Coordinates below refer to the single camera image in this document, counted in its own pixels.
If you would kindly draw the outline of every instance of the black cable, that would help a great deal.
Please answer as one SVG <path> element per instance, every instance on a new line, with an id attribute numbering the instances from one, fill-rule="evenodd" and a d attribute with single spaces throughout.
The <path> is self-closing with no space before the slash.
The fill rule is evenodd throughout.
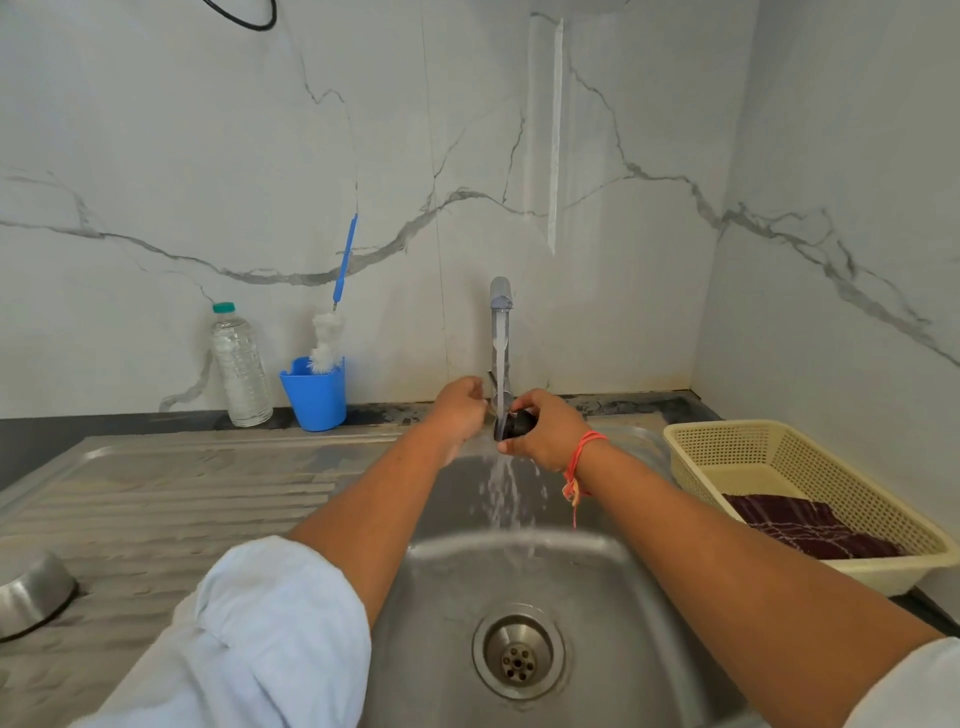
<path id="1" fill-rule="evenodd" d="M 251 30 L 251 31 L 259 31 L 262 33 L 263 31 L 269 31 L 271 28 L 273 28 L 276 25 L 276 0 L 270 0 L 270 7 L 271 7 L 270 20 L 268 20 L 263 25 L 253 25 L 253 23 L 248 23 L 246 20 L 241 20 L 236 15 L 230 14 L 229 12 L 225 11 L 223 8 L 221 8 L 219 5 L 213 2 L 213 0 L 204 0 L 204 2 L 207 5 L 209 5 L 211 8 L 213 8 L 213 10 L 215 10 L 220 15 L 225 17 L 227 20 L 232 20 L 234 23 L 236 23 L 240 27 L 247 28 L 248 30 Z"/>

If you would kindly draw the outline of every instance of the dark maroon cloth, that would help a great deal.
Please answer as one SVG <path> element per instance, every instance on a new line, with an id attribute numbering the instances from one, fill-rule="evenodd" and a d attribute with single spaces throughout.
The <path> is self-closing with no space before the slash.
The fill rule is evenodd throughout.
<path id="1" fill-rule="evenodd" d="M 897 544 L 857 533 L 817 500 L 788 496 L 726 496 L 740 518 L 759 531 L 815 559 L 878 559 L 904 556 Z"/>

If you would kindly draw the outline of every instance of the orange thread bracelet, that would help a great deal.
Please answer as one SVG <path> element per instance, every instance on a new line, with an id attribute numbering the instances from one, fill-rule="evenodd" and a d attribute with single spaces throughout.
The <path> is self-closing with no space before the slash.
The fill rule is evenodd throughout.
<path id="1" fill-rule="evenodd" d="M 580 505 L 580 496 L 589 496 L 589 491 L 581 490 L 580 483 L 577 482 L 577 464 L 580 462 L 580 453 L 584 451 L 584 445 L 594 440 L 607 440 L 607 435 L 602 435 L 595 429 L 588 430 L 577 443 L 577 448 L 573 451 L 573 457 L 570 458 L 570 464 L 566 466 L 564 477 L 564 497 L 570 501 L 573 506 L 573 530 L 577 530 L 577 506 Z"/>

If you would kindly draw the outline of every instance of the sink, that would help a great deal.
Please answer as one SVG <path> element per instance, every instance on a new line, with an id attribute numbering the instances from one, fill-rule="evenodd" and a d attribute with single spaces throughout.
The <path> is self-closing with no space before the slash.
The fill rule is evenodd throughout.
<path id="1" fill-rule="evenodd" d="M 656 436 L 612 438 L 662 473 Z M 471 441 L 445 468 L 373 630 L 365 728 L 757 724 L 586 499 Z"/>
<path id="2" fill-rule="evenodd" d="M 591 424 L 668 474 L 659 414 Z M 0 724 L 96 710 L 228 548 L 286 532 L 402 432 L 88 438 L 6 489 L 0 541 L 53 550 L 83 591 L 0 644 Z M 373 631 L 363 726 L 758 724 L 591 499 L 572 530 L 561 487 L 489 429 L 441 471 Z"/>

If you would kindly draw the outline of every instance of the drain strainer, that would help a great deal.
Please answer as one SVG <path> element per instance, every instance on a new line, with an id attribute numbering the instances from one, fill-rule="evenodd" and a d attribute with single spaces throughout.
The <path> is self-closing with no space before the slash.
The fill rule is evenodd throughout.
<path id="1" fill-rule="evenodd" d="M 492 691 L 513 700 L 529 700 L 557 682 L 564 669 L 564 643 L 541 610 L 507 604 L 477 627 L 473 663 Z"/>

